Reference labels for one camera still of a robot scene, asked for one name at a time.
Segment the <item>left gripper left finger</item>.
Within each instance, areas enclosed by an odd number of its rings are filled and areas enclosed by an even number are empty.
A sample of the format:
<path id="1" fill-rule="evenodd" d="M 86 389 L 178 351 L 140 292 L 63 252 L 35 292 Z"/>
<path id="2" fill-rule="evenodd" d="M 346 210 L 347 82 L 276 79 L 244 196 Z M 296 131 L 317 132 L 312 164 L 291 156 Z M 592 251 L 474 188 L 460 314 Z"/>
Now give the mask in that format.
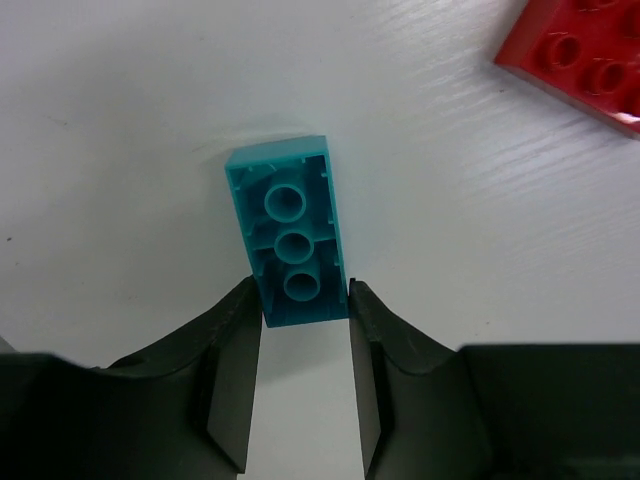
<path id="1" fill-rule="evenodd" d="M 246 470 L 262 309 L 242 280 L 106 368 L 1 357 L 5 479 L 235 479 Z"/>

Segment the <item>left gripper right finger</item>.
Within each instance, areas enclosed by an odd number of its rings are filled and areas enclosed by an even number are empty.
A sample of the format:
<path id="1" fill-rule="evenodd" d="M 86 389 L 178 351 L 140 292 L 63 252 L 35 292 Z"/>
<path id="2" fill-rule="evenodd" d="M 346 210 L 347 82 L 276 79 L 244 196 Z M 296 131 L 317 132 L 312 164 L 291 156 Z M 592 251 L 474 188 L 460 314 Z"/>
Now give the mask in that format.
<path id="1" fill-rule="evenodd" d="M 452 350 L 349 286 L 368 479 L 635 479 L 635 344 Z"/>

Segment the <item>teal lego brick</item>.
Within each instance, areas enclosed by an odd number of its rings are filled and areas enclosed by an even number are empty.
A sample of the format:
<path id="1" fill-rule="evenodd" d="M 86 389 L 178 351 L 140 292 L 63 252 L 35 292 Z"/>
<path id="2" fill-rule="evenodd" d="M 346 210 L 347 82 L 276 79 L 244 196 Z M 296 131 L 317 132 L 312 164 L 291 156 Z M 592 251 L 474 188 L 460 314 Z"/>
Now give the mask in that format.
<path id="1" fill-rule="evenodd" d="M 225 164 L 267 326 L 348 315 L 348 293 L 325 137 L 236 148 Z"/>

